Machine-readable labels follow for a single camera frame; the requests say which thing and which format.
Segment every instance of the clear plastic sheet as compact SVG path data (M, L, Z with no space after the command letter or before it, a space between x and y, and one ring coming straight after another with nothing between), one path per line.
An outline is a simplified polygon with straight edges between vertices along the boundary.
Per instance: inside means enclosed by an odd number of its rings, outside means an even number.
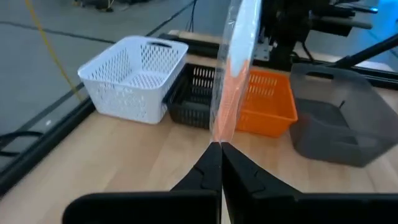
M261 0L231 0L211 101L211 141L230 142L249 80L259 32Z

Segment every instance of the plastic bin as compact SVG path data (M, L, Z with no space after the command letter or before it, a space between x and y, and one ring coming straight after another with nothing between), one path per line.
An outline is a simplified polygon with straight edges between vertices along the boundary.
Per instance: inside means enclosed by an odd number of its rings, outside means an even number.
M209 128L214 73L211 67L185 65L164 100L173 121ZM251 70L236 129L277 138L296 120L289 78Z
M156 124L163 97L185 65L188 45L150 37L123 38L79 68L102 114Z
M331 79L307 74L321 73ZM363 167L398 142L398 117L360 74L295 64L295 150L308 158Z

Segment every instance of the table surface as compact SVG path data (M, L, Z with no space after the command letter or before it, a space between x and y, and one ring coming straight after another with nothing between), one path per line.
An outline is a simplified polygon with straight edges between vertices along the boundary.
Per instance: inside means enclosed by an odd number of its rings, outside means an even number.
M215 60L193 55L187 61L215 66ZM377 91L398 111L396 91ZM60 223L72 200L93 192L169 190L192 168L209 140L208 130L175 124L168 114L158 125L149 125L94 112L2 198L0 222ZM298 155L288 132L279 139L235 133L233 144L302 192L398 192L398 147L360 169ZM223 207L223 223L229 223Z

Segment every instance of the gray plastic bin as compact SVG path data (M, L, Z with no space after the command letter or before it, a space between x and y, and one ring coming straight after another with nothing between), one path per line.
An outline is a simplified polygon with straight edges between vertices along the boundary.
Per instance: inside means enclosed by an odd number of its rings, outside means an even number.
M290 84L298 114L290 136L299 154L363 167L398 142L396 112L360 74L295 64Z

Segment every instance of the yellow cable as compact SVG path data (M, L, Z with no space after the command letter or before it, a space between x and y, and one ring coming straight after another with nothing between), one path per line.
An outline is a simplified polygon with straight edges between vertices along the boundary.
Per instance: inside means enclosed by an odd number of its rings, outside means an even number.
M34 11L33 5L30 3L29 0L25 0L25 4L26 4L26 7L28 8L28 10L30 11L30 14L31 14L31 16L32 16L32 19L33 19L33 21L35 22L35 25L36 25L37 28L39 29L39 32L40 32L40 34L41 34L41 36L42 36L42 38L43 38L44 44L47 46L47 50L49 51L49 53L50 53L51 57L53 58L55 64L57 64L58 68L60 69L62 76L64 77L64 79L66 79L66 81L68 82L70 88L72 89L73 93L77 96L77 98L78 98L80 101L83 101L83 98L80 96L80 94L79 94L79 92L77 91L76 87L73 86L73 83L70 81L70 79L69 79L67 73L66 73L65 70L63 69L63 67L62 67L62 65L61 65L61 63L60 63L60 61L58 60L57 55L55 54L53 48L51 47L50 42L49 42L49 40L47 39L47 37L46 37L46 35L45 35L45 32L43 31L42 26L40 25L39 19L38 19L37 16L36 16L36 13L35 13L35 11Z

